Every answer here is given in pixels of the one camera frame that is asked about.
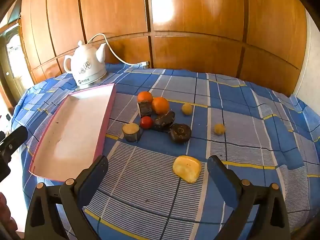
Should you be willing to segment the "person's left hand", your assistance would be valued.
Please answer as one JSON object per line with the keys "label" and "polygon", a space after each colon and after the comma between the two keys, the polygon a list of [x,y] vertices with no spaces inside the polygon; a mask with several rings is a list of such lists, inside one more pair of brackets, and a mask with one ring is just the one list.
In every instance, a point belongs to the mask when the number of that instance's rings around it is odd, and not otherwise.
{"label": "person's left hand", "polygon": [[16,221],[11,216],[9,207],[7,206],[7,200],[3,193],[0,193],[0,217],[1,223],[8,232],[12,233],[17,231]]}

